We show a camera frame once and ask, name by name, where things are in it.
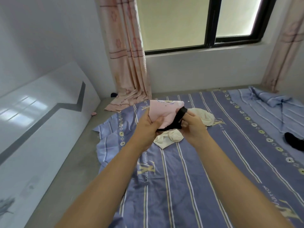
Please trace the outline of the person's left hand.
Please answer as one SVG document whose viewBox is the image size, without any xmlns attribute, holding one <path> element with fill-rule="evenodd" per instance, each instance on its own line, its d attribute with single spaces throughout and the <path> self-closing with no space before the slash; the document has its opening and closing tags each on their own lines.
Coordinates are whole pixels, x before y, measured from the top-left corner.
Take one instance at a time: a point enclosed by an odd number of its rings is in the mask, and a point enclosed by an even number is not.
<svg viewBox="0 0 304 228">
<path fill-rule="evenodd" d="M 130 140 L 136 150 L 141 153 L 146 151 L 153 144 L 155 138 L 160 134 L 157 132 L 157 129 L 159 128 L 154 128 L 151 125 L 153 122 L 149 117 L 149 110 L 150 108 L 147 108 L 139 119 L 135 132 Z"/>
</svg>

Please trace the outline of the person's right hand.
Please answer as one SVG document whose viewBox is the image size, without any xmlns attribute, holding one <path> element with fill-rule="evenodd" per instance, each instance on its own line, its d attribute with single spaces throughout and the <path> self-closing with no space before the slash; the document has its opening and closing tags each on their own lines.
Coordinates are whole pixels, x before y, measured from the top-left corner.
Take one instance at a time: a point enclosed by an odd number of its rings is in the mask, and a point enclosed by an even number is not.
<svg viewBox="0 0 304 228">
<path fill-rule="evenodd" d="M 183 137 L 195 148 L 201 148 L 210 138 L 206 126 L 201 119 L 192 112 L 187 112 L 183 117 L 189 118 L 189 128 L 180 129 Z"/>
</svg>

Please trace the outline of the black sock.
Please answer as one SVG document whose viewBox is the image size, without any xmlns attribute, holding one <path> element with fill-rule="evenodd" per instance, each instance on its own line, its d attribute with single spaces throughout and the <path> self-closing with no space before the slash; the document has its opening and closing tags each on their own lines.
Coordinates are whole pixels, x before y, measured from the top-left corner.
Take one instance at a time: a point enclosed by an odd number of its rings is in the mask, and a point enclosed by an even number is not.
<svg viewBox="0 0 304 228">
<path fill-rule="evenodd" d="M 182 126 L 181 126 L 182 118 L 185 115 L 185 113 L 187 113 L 187 111 L 188 111 L 187 108 L 185 108 L 184 106 L 181 107 L 177 111 L 173 122 L 170 125 L 166 126 L 164 129 L 157 129 L 157 132 L 165 132 L 165 131 L 169 131 L 169 130 L 180 130 L 182 128 Z"/>
</svg>

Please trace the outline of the pink cloth garment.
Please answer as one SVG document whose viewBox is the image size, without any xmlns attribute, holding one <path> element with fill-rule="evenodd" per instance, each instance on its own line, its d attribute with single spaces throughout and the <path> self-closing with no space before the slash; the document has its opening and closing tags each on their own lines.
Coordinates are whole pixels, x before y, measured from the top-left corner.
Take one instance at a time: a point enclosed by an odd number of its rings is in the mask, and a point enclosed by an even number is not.
<svg viewBox="0 0 304 228">
<path fill-rule="evenodd" d="M 155 121 L 159 117 L 164 117 L 163 124 L 159 129 L 164 129 L 170 125 L 177 111 L 184 106 L 184 101 L 169 101 L 169 100 L 150 100 L 149 117 L 151 121 Z"/>
</svg>

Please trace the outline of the person's left forearm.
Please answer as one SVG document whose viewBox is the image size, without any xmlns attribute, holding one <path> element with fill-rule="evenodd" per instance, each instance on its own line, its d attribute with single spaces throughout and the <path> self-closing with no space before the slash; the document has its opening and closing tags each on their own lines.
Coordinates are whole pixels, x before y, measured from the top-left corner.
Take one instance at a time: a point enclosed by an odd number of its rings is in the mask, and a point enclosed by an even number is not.
<svg viewBox="0 0 304 228">
<path fill-rule="evenodd" d="M 153 143 L 130 139 L 66 210 L 55 228 L 108 228 L 141 154 Z"/>
</svg>

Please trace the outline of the person's right forearm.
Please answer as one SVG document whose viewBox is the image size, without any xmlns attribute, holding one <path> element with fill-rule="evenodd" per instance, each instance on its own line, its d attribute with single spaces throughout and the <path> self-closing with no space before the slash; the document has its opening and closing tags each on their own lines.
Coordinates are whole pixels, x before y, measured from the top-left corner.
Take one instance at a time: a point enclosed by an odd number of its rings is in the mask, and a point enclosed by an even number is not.
<svg viewBox="0 0 304 228">
<path fill-rule="evenodd" d="M 186 139 L 197 151 L 235 228 L 294 228 L 209 134 Z"/>
</svg>

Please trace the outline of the cream garment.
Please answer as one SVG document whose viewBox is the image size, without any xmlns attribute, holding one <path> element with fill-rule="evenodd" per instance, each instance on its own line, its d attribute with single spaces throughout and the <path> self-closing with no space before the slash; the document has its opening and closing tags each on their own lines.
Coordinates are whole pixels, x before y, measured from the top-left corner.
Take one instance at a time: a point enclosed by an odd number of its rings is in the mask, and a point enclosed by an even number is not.
<svg viewBox="0 0 304 228">
<path fill-rule="evenodd" d="M 213 126 L 215 123 L 214 115 L 201 108 L 189 108 L 187 112 L 192 112 L 198 116 L 205 126 Z M 173 143 L 182 141 L 183 139 L 184 137 L 181 132 L 177 129 L 174 129 L 165 131 L 162 134 L 158 135 L 154 140 L 154 144 L 159 146 L 161 149 L 164 149 Z"/>
</svg>

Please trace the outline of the purple striped bed sheet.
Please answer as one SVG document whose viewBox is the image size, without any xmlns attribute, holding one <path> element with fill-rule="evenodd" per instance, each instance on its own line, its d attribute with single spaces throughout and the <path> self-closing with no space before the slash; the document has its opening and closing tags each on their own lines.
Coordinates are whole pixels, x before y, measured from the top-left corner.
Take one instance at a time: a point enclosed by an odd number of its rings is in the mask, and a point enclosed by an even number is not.
<svg viewBox="0 0 304 228">
<path fill-rule="evenodd" d="M 228 91 L 162 97 L 215 116 L 208 132 L 294 227 L 304 228 L 304 162 L 274 142 Z M 137 162 L 109 228 L 233 228 L 195 149 L 153 144 Z"/>
</svg>

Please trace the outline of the pink flowered curtain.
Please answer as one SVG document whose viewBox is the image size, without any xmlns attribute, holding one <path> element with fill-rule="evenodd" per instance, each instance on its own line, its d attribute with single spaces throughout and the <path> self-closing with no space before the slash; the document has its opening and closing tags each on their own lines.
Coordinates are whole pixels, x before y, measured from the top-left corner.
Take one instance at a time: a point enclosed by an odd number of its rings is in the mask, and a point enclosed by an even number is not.
<svg viewBox="0 0 304 228">
<path fill-rule="evenodd" d="M 152 99 L 136 0 L 98 0 L 117 97 L 106 111 Z"/>
<path fill-rule="evenodd" d="M 291 0 L 283 26 L 263 76 L 261 86 L 277 93 L 304 41 L 304 0 Z"/>
</svg>

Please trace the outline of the light blue striped quilt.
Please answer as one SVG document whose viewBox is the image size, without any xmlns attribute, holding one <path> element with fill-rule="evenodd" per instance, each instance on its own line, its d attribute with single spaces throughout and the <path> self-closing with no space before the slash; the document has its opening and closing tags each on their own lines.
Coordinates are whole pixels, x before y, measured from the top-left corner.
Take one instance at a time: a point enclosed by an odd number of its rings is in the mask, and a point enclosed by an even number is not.
<svg viewBox="0 0 304 228">
<path fill-rule="evenodd" d="M 289 132 L 304 139 L 304 105 L 285 95 L 272 94 L 252 86 L 229 90 L 234 103 L 239 105 L 284 151 L 299 162 L 304 152 L 292 148 L 284 139 Z"/>
</svg>

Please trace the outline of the black garment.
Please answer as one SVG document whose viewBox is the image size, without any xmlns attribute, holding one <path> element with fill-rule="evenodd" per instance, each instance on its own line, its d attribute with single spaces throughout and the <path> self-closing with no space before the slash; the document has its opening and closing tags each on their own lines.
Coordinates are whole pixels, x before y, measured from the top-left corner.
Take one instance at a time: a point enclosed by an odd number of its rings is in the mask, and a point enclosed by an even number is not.
<svg viewBox="0 0 304 228">
<path fill-rule="evenodd" d="M 285 133 L 284 138 L 292 148 L 304 152 L 304 139 L 299 139 L 291 133 Z"/>
</svg>

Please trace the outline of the white glossy headboard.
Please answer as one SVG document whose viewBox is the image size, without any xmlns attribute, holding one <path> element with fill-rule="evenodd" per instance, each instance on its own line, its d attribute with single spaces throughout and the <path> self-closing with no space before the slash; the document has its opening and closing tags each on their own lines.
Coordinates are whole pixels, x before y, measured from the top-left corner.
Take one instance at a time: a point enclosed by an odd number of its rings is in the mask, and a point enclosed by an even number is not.
<svg viewBox="0 0 304 228">
<path fill-rule="evenodd" d="M 70 62 L 0 98 L 0 228 L 24 228 L 100 103 Z"/>
</svg>

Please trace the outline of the black window frame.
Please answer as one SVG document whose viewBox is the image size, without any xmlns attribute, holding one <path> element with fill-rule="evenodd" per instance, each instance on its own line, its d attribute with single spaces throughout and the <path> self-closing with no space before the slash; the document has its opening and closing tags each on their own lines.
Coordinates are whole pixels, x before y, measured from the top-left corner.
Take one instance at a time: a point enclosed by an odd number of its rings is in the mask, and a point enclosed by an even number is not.
<svg viewBox="0 0 304 228">
<path fill-rule="evenodd" d="M 136 0 L 146 55 L 261 41 L 276 0 Z"/>
</svg>

